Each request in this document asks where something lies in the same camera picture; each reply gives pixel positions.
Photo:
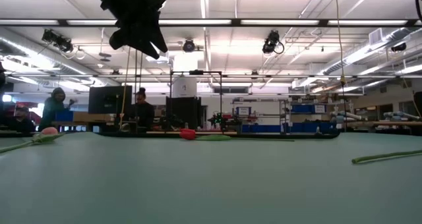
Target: computer monitor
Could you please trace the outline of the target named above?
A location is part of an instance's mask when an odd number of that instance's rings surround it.
[[[88,113],[120,114],[123,106],[124,86],[91,87]],[[132,104],[132,87],[126,87],[125,111]]]

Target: green stem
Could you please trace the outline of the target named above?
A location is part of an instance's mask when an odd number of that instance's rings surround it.
[[[366,157],[358,157],[352,159],[351,162],[353,164],[363,162],[363,161],[370,161],[374,159],[381,159],[381,158],[389,158],[389,157],[396,157],[396,156],[405,156],[405,155],[415,155],[415,154],[422,154],[422,150],[412,151],[412,152],[394,152],[391,154],[382,154],[382,155],[370,155]]]
[[[0,148],[0,154],[8,152],[8,151],[16,150],[16,149],[19,149],[19,148],[25,148],[25,147],[31,146],[33,143],[34,143],[33,141],[29,141],[29,142],[24,142],[24,143],[19,144],[19,145],[10,146],[10,147],[7,147],[7,148]]]
[[[256,141],[277,141],[277,142],[294,142],[294,140],[286,140],[286,139],[262,139],[262,138],[231,138],[232,140],[256,140]]]

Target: green table surface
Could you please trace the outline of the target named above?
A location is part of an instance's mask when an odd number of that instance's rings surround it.
[[[421,137],[386,134],[295,142],[68,134],[0,154],[0,223],[421,223],[422,155],[351,164],[420,149]]]

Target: person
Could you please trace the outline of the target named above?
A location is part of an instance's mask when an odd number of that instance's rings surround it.
[[[35,132],[34,123],[28,118],[29,109],[27,107],[17,107],[13,118],[3,118],[3,124],[9,130],[21,133]]]
[[[53,126],[55,114],[59,111],[68,109],[75,101],[71,100],[67,108],[63,103],[66,99],[66,93],[62,88],[56,88],[51,93],[51,97],[47,98],[44,102],[44,110],[42,112],[42,118],[38,131],[42,131],[45,128]]]
[[[139,88],[136,93],[135,104],[132,106],[129,117],[138,121],[138,126],[151,129],[154,122],[154,106],[146,102],[145,88]]]
[[[0,115],[3,114],[3,86],[6,84],[5,71],[0,61]]]

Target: black hood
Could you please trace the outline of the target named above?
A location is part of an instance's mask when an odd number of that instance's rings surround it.
[[[66,93],[63,89],[61,89],[61,88],[54,89],[53,92],[51,93],[51,97],[54,99],[55,95],[57,95],[57,94],[64,94],[65,97],[63,98],[63,101],[66,99]]]
[[[1,88],[4,86],[4,84],[6,83],[5,71],[6,70],[3,68],[0,62],[0,91],[1,91]]]

